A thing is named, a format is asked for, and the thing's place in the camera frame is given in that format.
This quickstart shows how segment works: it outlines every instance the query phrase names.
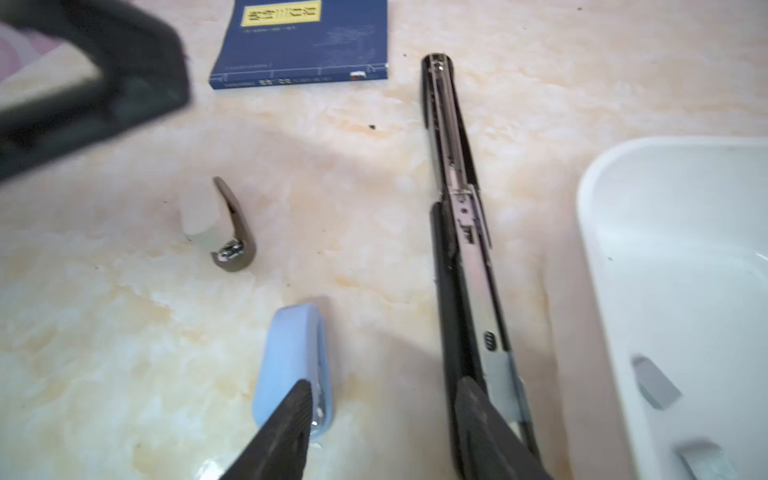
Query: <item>marble countertop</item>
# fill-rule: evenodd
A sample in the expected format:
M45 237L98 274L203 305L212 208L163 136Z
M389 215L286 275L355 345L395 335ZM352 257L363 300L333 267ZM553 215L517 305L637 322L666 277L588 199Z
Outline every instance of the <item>marble countertop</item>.
M336 418L304 478L453 478L419 103L419 62L445 51L545 465L568 479L541 265L579 176L630 138L768 135L764 0L392 0L389 80L215 92L230 2L137 3L184 40L192 105L0 185L3 478L216 478L256 431L273 312L306 300ZM73 62L57 48L0 104ZM247 271L184 238L198 175L247 212Z

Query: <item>black handle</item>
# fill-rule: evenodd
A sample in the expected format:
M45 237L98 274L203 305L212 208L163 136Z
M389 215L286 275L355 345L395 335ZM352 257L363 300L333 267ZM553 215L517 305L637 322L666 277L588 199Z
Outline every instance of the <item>black handle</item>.
M541 463L507 427L474 379L458 381L455 400L464 478L552 480Z
M461 284L457 270L451 258L449 247L453 230L451 222L445 222L443 204L432 205L430 211L432 225L432 248L435 258L435 278L442 339L442 361L445 374L446 399L448 400L448 422L451 440L453 465L464 478L462 453L458 438L458 426L455 414L456 386L464 376L475 377L478 361L473 353L472 339L467 332L465 305L462 298Z
M0 112L0 180L189 101L178 35L127 2L0 0L0 21L68 40L101 71L98 80Z
M311 422L312 387L299 380L220 480L300 480Z

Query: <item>white storage box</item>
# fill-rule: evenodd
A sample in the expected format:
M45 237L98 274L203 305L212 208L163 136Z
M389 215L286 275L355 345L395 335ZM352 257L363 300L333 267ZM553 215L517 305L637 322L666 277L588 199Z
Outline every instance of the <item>white storage box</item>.
M768 478L768 140L660 137L601 155L546 287L577 480L690 480L707 440ZM641 395L650 359L682 396Z

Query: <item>light blue stapler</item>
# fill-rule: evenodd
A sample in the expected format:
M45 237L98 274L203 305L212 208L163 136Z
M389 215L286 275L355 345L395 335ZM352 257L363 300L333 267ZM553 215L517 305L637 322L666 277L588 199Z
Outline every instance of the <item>light blue stapler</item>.
M310 438L316 439L328 429L333 418L333 396L325 323L312 303L286 306L277 310L272 318L253 392L253 419L259 427L301 379L312 386Z

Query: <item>book cover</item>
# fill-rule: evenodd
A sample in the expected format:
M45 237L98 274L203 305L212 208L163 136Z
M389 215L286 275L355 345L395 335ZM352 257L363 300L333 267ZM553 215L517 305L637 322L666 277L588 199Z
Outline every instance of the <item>book cover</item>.
M210 86L387 78L386 0L235 0Z

